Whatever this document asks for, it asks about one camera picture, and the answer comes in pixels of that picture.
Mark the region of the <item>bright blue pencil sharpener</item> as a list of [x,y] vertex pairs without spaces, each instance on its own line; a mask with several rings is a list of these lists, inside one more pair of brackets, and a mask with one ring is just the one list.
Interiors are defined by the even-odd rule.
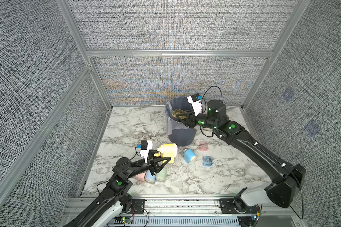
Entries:
[[190,164],[196,159],[196,154],[192,149],[185,149],[183,151],[183,158],[186,161],[186,163]]

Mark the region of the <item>clear yellow shavings tray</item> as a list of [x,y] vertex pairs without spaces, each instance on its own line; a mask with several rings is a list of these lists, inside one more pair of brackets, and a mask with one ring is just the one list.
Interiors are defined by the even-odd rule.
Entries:
[[187,117],[187,111],[181,110],[181,109],[175,109],[172,112],[172,116],[174,119],[180,121],[185,120]]

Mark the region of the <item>clear pink shavings tray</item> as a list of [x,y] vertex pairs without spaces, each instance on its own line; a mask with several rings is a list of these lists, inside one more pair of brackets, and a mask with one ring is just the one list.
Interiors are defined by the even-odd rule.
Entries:
[[205,141],[201,141],[199,143],[199,150],[202,151],[202,152],[208,151],[208,143],[205,142]]

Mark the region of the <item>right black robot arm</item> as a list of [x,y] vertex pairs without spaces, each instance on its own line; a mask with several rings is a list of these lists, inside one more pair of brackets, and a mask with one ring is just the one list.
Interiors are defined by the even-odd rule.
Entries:
[[290,207],[294,196],[302,193],[306,169],[300,164],[279,158],[259,143],[243,126],[231,121],[226,105],[220,100],[207,103],[207,113],[202,113],[201,101],[192,104],[191,111],[176,111],[174,117],[185,126],[211,129],[213,134],[226,144],[238,149],[257,164],[270,178],[266,185],[243,188],[234,197],[235,210],[245,213],[253,206],[275,204],[281,208]]

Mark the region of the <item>yellow pencil sharpener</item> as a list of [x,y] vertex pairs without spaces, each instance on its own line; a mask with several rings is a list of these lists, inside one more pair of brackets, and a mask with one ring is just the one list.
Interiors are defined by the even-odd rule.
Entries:
[[177,157],[178,146],[175,143],[172,144],[163,144],[157,148],[157,153],[155,153],[156,157],[167,158],[170,157],[170,164],[174,163],[175,157]]

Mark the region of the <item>clear blue shavings tray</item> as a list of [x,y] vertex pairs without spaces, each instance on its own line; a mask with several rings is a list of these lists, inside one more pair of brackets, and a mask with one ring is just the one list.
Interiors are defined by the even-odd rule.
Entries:
[[213,165],[212,157],[211,156],[204,156],[203,157],[203,166],[211,167]]

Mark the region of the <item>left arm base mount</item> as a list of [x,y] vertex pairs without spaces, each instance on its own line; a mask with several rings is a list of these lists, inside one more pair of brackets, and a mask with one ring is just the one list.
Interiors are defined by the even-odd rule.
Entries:
[[122,212],[120,214],[133,215],[143,214],[145,208],[145,199],[126,199],[125,197],[120,200],[122,205]]

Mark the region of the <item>dark grey trash bin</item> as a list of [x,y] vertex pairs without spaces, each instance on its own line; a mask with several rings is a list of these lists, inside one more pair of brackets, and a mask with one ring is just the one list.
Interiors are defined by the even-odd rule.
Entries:
[[179,147],[186,147],[194,141],[196,132],[195,128],[189,128],[186,130],[174,130],[171,135],[168,135],[167,132],[166,134],[172,143],[177,144]]

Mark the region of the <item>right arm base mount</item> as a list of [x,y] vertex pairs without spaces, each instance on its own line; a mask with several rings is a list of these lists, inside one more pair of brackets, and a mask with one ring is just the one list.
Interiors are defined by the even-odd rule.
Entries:
[[222,214],[257,214],[260,212],[258,205],[252,207],[246,206],[242,208],[242,211],[238,211],[234,198],[219,199],[217,201],[217,207],[221,209]]

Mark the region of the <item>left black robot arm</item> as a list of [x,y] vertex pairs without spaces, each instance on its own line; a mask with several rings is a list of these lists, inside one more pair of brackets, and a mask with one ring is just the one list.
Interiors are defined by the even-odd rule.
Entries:
[[78,216],[66,224],[67,227],[104,227],[122,212],[127,212],[132,203],[128,193],[133,183],[130,178],[150,171],[159,173],[170,161],[170,157],[158,157],[156,150],[149,151],[148,158],[132,162],[120,158],[112,168],[113,175],[105,188]]

